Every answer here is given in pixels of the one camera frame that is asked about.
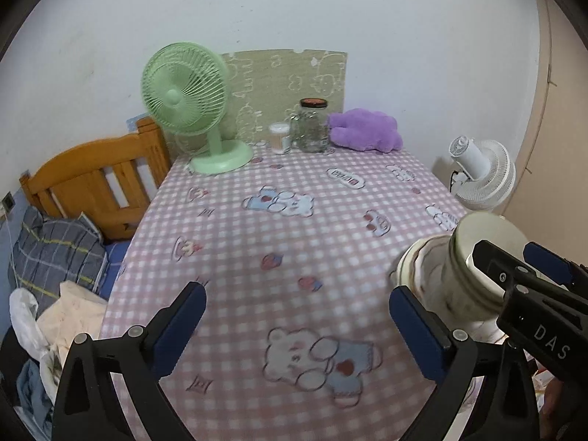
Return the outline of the floral bowl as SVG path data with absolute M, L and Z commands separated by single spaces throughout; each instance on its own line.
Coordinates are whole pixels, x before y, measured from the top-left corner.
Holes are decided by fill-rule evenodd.
M 500 344 L 504 339 L 504 332 L 496 324 L 497 313 L 483 308 L 465 293 L 458 279 L 453 277 L 448 255 L 442 267 L 441 282 L 429 285 L 420 301 L 451 330 L 465 330 L 474 340 L 491 344 Z
M 441 289 L 451 313 L 464 322 L 495 319 L 502 305 L 504 289 L 473 265 L 473 248 L 483 240 L 518 259 L 528 242 L 515 225 L 490 212 L 472 212 L 458 222 L 448 243 Z

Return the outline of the white red-patterned plate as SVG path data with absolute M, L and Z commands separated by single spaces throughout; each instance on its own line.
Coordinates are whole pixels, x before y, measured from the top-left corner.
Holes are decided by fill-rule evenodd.
M 392 267 L 389 281 L 392 288 L 407 286 L 418 298 L 424 299 L 429 285 L 441 282 L 441 271 L 448 255 L 451 235 L 421 238 Z

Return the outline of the white floor fan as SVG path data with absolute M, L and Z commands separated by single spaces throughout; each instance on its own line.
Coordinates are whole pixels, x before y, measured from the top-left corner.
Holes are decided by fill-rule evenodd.
M 493 139 L 454 139 L 449 155 L 459 167 L 451 176 L 451 193 L 473 211 L 493 211 L 507 200 L 516 168 L 505 146 Z

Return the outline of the cream cloth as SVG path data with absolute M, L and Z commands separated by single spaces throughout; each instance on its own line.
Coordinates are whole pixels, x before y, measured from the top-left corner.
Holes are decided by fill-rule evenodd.
M 58 386 L 70 347 L 80 333 L 93 340 L 100 335 L 107 302 L 75 284 L 60 283 L 60 297 L 38 317 L 37 325 L 47 342 L 40 360 L 40 375 L 52 403 L 56 402 Z

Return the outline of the pink checkered tablecloth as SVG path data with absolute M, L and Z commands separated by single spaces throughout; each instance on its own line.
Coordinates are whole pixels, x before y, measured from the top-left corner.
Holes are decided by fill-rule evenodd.
M 465 210 L 406 151 L 257 149 L 176 162 L 126 252 L 102 334 L 190 281 L 207 306 L 161 387 L 198 440 L 397 440 L 431 393 L 389 314 L 392 263 Z

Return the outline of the white plastic bag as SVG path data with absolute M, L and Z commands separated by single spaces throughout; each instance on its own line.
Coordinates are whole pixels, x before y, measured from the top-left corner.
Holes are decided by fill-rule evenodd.
M 38 309 L 37 299 L 28 290 L 18 288 L 11 293 L 9 311 L 12 329 L 18 343 L 35 361 L 40 361 L 50 347 L 37 323 Z

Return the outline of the purple plush toy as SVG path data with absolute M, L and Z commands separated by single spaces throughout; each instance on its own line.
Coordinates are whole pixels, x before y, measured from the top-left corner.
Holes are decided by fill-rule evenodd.
M 390 153 L 404 146 L 396 118 L 363 108 L 329 115 L 330 141 L 335 146 L 357 151 Z

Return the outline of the wooden bed headboard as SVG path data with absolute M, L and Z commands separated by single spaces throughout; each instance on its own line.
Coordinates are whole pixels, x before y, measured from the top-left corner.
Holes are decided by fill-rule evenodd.
M 137 130 L 113 139 L 97 139 L 70 148 L 19 182 L 28 202 L 53 218 L 90 217 L 106 239 L 130 240 L 150 198 L 137 163 L 144 160 L 156 187 L 171 169 L 164 134 L 152 118 Z

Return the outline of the glass jar black lid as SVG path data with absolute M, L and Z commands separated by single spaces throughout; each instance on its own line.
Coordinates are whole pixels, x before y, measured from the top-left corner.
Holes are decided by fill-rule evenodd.
M 303 153 L 323 153 L 330 142 L 328 102 L 323 98 L 303 98 L 291 117 L 295 146 Z

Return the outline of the cotton swab container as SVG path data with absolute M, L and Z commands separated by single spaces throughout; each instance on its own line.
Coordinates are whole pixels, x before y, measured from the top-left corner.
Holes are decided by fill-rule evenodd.
M 268 127 L 269 146 L 276 154 L 288 153 L 291 147 L 290 125 L 288 122 L 273 122 Z

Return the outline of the green desk fan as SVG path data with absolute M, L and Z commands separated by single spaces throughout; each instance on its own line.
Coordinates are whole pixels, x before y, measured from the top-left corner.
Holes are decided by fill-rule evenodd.
M 248 144 L 221 137 L 229 90 L 228 69 L 218 54 L 196 43 L 166 45 L 148 60 L 140 90 L 147 112 L 161 129 L 173 136 L 206 138 L 203 148 L 186 152 L 191 172 L 227 173 L 251 160 Z

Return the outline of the green cartoon wall mat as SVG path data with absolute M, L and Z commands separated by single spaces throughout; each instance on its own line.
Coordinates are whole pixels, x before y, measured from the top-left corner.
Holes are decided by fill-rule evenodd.
M 328 112 L 342 112 L 348 55 L 327 50 L 254 50 L 224 54 L 228 70 L 223 139 L 256 143 L 273 122 L 289 122 L 303 98 L 323 98 Z

